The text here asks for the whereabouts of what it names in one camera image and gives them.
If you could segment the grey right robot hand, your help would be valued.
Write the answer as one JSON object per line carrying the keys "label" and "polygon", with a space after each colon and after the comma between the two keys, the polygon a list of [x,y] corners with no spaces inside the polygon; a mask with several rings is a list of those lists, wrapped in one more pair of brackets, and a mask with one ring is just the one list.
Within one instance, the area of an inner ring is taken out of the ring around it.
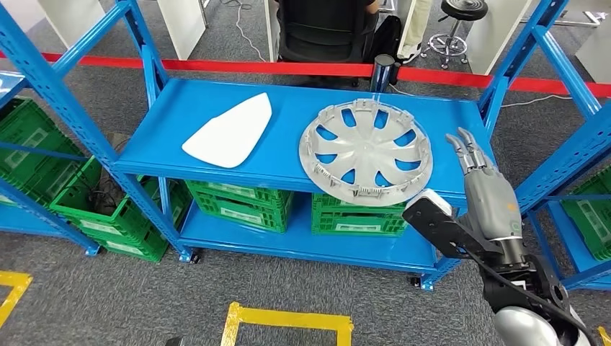
{"label": "grey right robot hand", "polygon": [[522,217],[513,187],[470,131],[459,127],[458,133],[445,137],[464,178],[468,209],[459,222],[487,240],[521,239]]}

